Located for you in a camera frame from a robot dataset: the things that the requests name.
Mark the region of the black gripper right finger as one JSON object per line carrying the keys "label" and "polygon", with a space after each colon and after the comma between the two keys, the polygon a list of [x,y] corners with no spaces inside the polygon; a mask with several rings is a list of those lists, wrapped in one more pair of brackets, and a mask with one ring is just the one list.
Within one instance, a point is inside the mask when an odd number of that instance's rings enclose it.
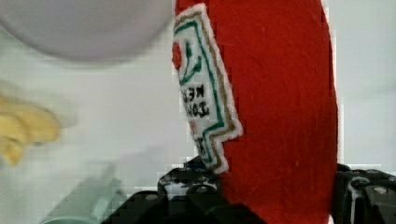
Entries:
{"label": "black gripper right finger", "polygon": [[395,176],[338,163],[331,216],[334,224],[396,224]]}

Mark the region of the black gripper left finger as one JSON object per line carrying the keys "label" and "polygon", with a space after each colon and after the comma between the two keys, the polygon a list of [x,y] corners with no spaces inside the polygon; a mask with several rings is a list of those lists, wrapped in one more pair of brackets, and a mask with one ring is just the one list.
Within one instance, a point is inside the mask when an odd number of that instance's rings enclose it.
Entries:
{"label": "black gripper left finger", "polygon": [[225,199],[219,177],[199,157],[163,175],[155,190],[127,199],[101,224],[265,224],[242,203]]}

